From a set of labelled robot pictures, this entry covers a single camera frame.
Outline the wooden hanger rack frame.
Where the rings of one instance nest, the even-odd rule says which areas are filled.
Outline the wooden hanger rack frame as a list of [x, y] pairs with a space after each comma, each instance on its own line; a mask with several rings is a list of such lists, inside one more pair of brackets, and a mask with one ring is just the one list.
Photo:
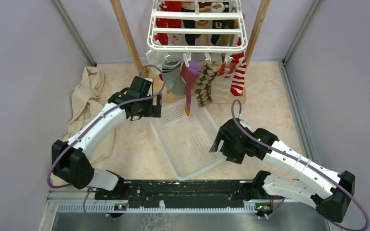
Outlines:
[[[182, 13], [182, 12], [163, 12], [158, 10], [159, 0], [153, 1], [153, 8], [151, 11], [151, 19], [149, 22], [149, 30], [146, 37], [147, 44], [150, 49], [155, 51], [162, 51], [165, 55], [173, 52], [180, 52], [183, 53], [183, 58], [185, 58], [185, 62], [187, 63], [191, 59], [192, 53], [204, 53], [206, 58], [210, 58], [208, 56], [211, 53], [225, 53], [225, 62], [228, 64], [230, 62], [230, 55], [233, 53], [240, 52], [245, 50], [245, 56], [247, 65], [249, 64], [249, 60], [253, 53], [256, 41], [258, 39], [261, 27], [263, 25], [263, 21], [265, 19], [265, 15], [267, 13], [267, 9], [270, 4], [270, 0], [261, 0], [259, 9], [256, 14], [255, 22], [253, 25], [253, 29], [250, 35], [250, 38], [247, 39], [247, 32], [245, 29], [245, 20], [243, 18], [243, 13], [241, 9], [241, 0], [229, 0], [229, 2], [234, 3], [235, 5], [235, 12], [234, 13], [200, 13], [199, 6], [196, 5], [195, 12], [190, 13]], [[119, 0], [110, 0], [111, 6], [115, 13], [117, 22], [121, 28], [122, 34], [124, 36], [125, 42], [127, 47], [131, 53], [132, 60], [135, 64], [135, 67], [138, 71], [143, 67], [142, 61], [140, 60], [139, 53], [137, 51], [136, 45], [133, 40], [133, 36], [131, 34], [128, 21], [124, 14], [123, 7]], [[213, 20], [237, 20], [238, 21], [238, 29], [210, 29], [210, 28], [160, 28], [156, 27], [156, 20], [158, 18], [167, 18], [167, 19], [179, 19], [179, 20], [195, 20], [197, 21], [213, 21]], [[213, 34], [230, 34], [235, 36], [240, 36], [241, 38], [241, 45], [239, 46], [176, 46], [176, 45], [156, 45], [152, 41], [156, 33], [164, 33], [164, 34], [195, 34], [195, 35], [213, 35]], [[159, 79], [157, 74], [152, 74], [151, 69], [145, 70], [145, 77], [151, 77], [154, 80], [153, 90], [158, 90], [157, 87], [162, 87], [162, 80]]]

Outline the brown argyle sock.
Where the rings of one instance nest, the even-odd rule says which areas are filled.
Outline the brown argyle sock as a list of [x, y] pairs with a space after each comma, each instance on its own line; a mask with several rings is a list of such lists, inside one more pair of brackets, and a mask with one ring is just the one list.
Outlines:
[[199, 108], [205, 107], [213, 102], [211, 97], [212, 83], [220, 71], [221, 65], [218, 61], [211, 64], [205, 63], [201, 68], [201, 73], [193, 87], [193, 93], [197, 99]]

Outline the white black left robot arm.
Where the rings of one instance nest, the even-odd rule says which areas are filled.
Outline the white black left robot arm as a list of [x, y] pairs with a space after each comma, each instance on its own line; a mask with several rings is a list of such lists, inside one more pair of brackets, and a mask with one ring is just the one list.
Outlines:
[[123, 178], [93, 168], [89, 159], [118, 125], [134, 117], [160, 118], [161, 107], [162, 94], [153, 92], [153, 80], [135, 76], [131, 85], [114, 93], [82, 130], [66, 141], [53, 143], [51, 174], [76, 189], [99, 188], [113, 199], [120, 199], [125, 193]]

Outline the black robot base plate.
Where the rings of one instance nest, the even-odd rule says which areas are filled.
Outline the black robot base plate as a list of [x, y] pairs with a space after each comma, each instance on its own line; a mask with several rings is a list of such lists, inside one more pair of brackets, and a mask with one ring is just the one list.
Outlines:
[[129, 208], [157, 208], [160, 201], [168, 209], [242, 208], [271, 198], [252, 180], [126, 180], [112, 191], [95, 190], [96, 200], [126, 200]]

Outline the white perforated plastic basket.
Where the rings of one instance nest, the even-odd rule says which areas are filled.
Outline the white perforated plastic basket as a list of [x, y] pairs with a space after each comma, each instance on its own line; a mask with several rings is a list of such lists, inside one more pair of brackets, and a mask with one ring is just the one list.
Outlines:
[[189, 114], [181, 99], [164, 106], [161, 117], [151, 119], [150, 126], [178, 180], [198, 176], [225, 161], [220, 152], [210, 152], [219, 128], [195, 98]]

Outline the white plastic clip hanger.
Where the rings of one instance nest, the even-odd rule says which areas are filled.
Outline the white plastic clip hanger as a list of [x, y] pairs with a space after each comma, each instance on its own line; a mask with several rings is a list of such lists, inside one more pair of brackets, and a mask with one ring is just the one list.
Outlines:
[[169, 60], [181, 53], [185, 63], [192, 53], [207, 59], [223, 53], [225, 61], [248, 46], [244, 14], [239, 0], [155, 0], [147, 35], [148, 47]]

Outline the maroon purple sock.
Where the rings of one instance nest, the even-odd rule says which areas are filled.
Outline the maroon purple sock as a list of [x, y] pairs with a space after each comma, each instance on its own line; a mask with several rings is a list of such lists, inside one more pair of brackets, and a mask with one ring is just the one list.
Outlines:
[[192, 88], [199, 78], [201, 68], [195, 61], [189, 61], [188, 66], [183, 65], [181, 69], [181, 77], [185, 81], [185, 113], [190, 116], [192, 102]]

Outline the grey striped sock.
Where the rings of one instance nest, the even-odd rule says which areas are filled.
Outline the grey striped sock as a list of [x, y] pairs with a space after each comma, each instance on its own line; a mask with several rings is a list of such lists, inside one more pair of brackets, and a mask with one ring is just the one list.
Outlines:
[[181, 77], [182, 60], [173, 58], [170, 62], [162, 64], [162, 78], [165, 80], [165, 88], [168, 94], [185, 96], [185, 82]]

